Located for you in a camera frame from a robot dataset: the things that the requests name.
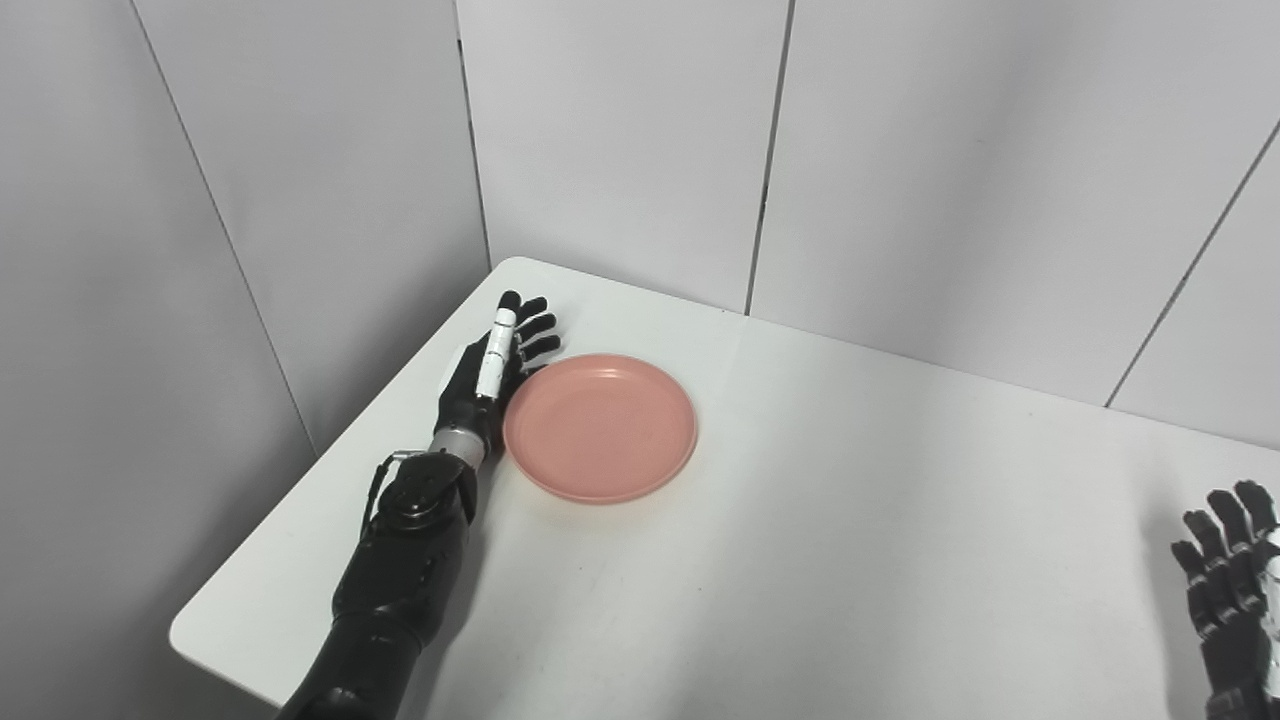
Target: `white cylindrical object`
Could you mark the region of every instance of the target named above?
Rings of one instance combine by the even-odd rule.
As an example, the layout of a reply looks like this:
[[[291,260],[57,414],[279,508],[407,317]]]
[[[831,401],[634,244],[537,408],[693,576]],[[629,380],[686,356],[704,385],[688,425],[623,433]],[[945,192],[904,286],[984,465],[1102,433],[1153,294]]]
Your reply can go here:
[[[484,348],[480,361],[480,378],[476,380],[476,395],[497,398],[502,392],[502,375],[511,357],[511,338],[516,334],[516,313],[499,309],[489,331],[489,345]]]

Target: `white tabletop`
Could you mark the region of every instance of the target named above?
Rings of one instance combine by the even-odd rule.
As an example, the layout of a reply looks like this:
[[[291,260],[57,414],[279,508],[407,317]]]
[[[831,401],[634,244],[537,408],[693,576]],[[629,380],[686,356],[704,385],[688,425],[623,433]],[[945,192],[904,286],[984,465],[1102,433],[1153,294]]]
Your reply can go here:
[[[1280,454],[525,259],[187,603],[178,652],[274,703],[293,692],[372,469],[429,442],[451,357],[507,288],[550,300],[564,355],[669,372],[699,443],[671,484],[603,507],[499,461],[402,717],[1201,715],[1167,544],[1208,489],[1275,489]]]

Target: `white wall panel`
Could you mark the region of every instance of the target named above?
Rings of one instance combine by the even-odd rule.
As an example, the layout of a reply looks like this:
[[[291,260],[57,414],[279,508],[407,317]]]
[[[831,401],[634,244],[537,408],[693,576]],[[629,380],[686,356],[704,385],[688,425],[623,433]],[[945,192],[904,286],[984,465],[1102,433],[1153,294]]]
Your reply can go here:
[[[786,0],[460,0],[494,261],[741,311]]]
[[[128,1],[0,4],[3,715],[257,707],[166,630],[312,460]]]
[[[449,0],[138,0],[324,448],[488,272]]]
[[[797,0],[753,315],[1105,402],[1280,117],[1276,27]]]
[[[1274,145],[1111,406],[1280,450],[1280,151]]]

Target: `robotic hand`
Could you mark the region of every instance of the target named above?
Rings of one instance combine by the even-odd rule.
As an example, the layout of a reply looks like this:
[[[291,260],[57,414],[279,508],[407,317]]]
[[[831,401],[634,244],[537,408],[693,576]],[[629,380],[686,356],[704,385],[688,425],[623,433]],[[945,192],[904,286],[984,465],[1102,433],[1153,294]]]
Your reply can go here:
[[[1172,544],[1213,692],[1204,711],[1210,720],[1280,719],[1280,528],[1271,496],[1242,480],[1235,495],[1211,492],[1208,505],[1226,543],[1208,512],[1196,510],[1183,521],[1201,550],[1187,541]]]
[[[413,665],[440,629],[476,512],[476,469],[500,446],[526,364],[559,347],[547,300],[502,296],[493,329],[462,352],[426,451],[374,473],[360,542],[333,597],[320,655],[276,720],[392,720]],[[392,478],[379,496],[383,480]]]

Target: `pink plate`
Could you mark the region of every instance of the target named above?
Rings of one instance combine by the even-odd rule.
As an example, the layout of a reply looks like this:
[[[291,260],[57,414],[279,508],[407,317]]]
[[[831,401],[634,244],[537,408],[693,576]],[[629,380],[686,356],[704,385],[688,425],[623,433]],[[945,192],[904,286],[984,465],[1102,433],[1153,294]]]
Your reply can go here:
[[[685,466],[698,421],[680,383],[625,355],[580,355],[520,388],[503,424],[529,479],[579,502],[622,502]]]

